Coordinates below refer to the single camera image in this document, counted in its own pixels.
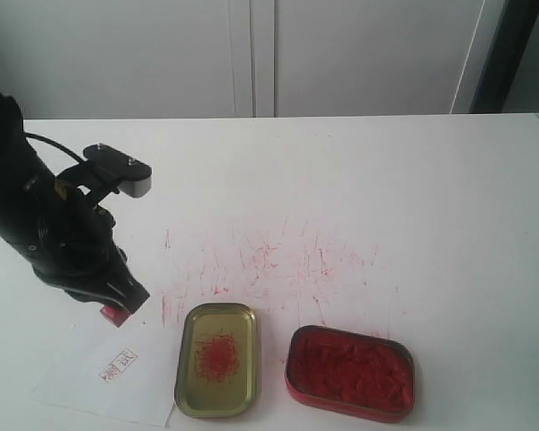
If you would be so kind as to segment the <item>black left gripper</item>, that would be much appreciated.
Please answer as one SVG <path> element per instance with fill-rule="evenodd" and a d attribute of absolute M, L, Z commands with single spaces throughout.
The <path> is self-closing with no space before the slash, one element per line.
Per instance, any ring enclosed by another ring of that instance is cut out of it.
<path fill-rule="evenodd" d="M 0 238 L 79 302 L 137 312 L 150 296 L 113 242 L 108 218 L 87 207 L 80 190 L 57 184 L 31 148 L 0 154 Z"/>

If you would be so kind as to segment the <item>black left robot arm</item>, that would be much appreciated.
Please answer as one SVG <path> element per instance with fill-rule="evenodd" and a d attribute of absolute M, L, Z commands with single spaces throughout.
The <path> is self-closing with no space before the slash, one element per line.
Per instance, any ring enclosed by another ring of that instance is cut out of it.
<path fill-rule="evenodd" d="M 151 167 L 98 144 L 55 174 L 31 146 L 34 137 L 16 100 L 0 93 L 0 237 L 43 283 L 79 302 L 135 313 L 149 293 L 128 269 L 101 202 L 110 193 L 143 197 Z"/>

